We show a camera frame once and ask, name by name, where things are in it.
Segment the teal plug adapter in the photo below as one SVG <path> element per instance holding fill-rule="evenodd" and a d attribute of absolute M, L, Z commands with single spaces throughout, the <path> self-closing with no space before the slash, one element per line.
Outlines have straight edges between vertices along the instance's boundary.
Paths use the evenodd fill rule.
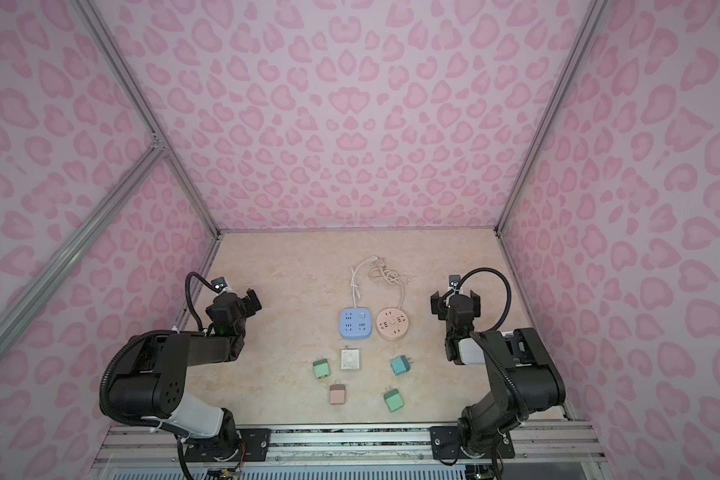
<path fill-rule="evenodd" d="M 395 376 L 400 376 L 411 370 L 411 362 L 406 356 L 401 355 L 390 361 L 390 367 Z"/>

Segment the pink plug adapter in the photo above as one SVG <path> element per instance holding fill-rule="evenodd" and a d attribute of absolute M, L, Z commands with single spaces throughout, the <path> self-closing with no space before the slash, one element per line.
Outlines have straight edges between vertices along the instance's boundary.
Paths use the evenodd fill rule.
<path fill-rule="evenodd" d="M 329 386 L 328 401 L 332 406 L 344 405 L 346 403 L 347 393 L 344 384 L 336 383 Z"/>

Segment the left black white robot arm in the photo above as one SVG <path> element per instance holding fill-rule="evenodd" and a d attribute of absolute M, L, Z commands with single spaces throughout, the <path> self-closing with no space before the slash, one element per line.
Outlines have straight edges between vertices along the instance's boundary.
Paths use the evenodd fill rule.
<path fill-rule="evenodd" d="M 195 271 L 184 281 L 196 329 L 153 330 L 131 337 L 113 356 L 99 385 L 99 408 L 111 420 L 165 431 L 178 441 L 178 457 L 238 460 L 244 443 L 233 414 L 186 391 L 191 367 L 234 362 L 245 345 L 247 320 L 262 304 L 248 289 L 240 296 L 222 277 Z"/>

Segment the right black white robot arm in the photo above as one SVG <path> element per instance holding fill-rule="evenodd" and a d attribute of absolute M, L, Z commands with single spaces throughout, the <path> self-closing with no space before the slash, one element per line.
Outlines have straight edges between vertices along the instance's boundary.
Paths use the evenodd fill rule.
<path fill-rule="evenodd" d="M 466 281 L 479 273 L 496 276 L 505 288 L 505 305 L 493 326 L 478 331 L 480 296 L 462 292 Z M 495 474 L 503 461 L 515 456 L 511 431 L 531 415 L 561 406 L 566 389 L 561 374 L 538 332 L 530 327 L 502 332 L 512 303 L 508 279 L 491 267 L 449 277 L 449 290 L 430 297 L 431 312 L 445 323 L 444 348 L 448 361 L 459 365 L 484 364 L 489 391 L 462 410 L 453 426 L 429 429 L 432 456 L 445 466 L 461 459 L 489 459 Z"/>

